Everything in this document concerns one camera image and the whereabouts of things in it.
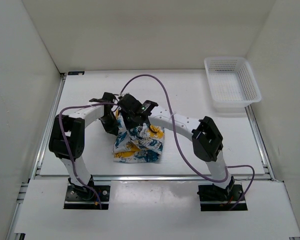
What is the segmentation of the colourful printed shorts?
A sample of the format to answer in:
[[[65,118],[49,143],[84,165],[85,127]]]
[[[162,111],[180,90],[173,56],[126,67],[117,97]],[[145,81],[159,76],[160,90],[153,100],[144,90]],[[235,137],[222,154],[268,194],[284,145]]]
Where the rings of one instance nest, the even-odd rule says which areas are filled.
[[[165,143],[165,129],[144,123],[127,129],[123,116],[117,110],[118,135],[113,146],[115,162],[136,164],[154,163],[160,159]]]

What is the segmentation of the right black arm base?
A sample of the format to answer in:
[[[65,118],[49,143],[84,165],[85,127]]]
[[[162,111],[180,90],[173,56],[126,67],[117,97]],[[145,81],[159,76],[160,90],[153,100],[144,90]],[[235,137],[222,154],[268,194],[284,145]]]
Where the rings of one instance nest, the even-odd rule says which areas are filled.
[[[234,184],[228,194],[217,193],[217,187],[212,184],[198,186],[197,195],[201,212],[247,211],[247,203],[241,184]]]

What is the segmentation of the black corner bracket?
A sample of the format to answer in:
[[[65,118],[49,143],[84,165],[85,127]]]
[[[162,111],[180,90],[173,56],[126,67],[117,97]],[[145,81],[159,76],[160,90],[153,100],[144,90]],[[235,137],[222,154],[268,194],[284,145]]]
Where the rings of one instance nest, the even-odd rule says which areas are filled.
[[[83,76],[85,71],[69,71],[67,73],[68,76]]]

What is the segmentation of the white plastic basket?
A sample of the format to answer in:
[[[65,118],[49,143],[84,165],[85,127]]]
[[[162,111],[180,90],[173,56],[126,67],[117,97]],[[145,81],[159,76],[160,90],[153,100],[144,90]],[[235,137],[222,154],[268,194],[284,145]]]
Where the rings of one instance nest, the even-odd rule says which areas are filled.
[[[204,68],[216,109],[239,110],[262,100],[252,68],[245,58],[207,57]]]

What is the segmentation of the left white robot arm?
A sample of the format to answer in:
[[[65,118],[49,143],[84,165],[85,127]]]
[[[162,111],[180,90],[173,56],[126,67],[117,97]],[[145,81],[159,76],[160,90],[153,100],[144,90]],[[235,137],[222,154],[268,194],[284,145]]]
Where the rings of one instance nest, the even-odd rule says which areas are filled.
[[[117,136],[119,124],[112,111],[116,96],[105,92],[102,98],[92,98],[89,104],[70,106],[55,116],[49,139],[49,151],[66,167],[68,182],[72,190],[85,201],[100,204],[100,194],[95,190],[92,175],[84,163],[85,130],[96,120],[100,120],[106,133]]]

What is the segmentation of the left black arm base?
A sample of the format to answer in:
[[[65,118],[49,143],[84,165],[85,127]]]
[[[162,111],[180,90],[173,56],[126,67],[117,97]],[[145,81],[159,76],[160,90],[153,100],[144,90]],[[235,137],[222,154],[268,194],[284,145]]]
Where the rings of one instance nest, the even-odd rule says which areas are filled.
[[[66,210],[108,210],[111,186],[95,185],[92,181],[88,186],[94,189],[99,198],[91,189],[72,184],[69,177],[63,208]]]

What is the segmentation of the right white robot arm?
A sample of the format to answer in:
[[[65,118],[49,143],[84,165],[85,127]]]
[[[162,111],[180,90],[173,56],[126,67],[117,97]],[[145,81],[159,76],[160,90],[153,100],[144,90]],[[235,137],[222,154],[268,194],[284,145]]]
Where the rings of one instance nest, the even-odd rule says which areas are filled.
[[[139,102],[127,93],[119,97],[118,106],[128,130],[150,124],[173,131],[192,142],[194,155],[205,162],[211,177],[201,177],[212,182],[205,197],[212,201],[227,201],[232,193],[234,178],[229,173],[223,155],[223,137],[212,118],[203,119],[173,114],[154,101]]]

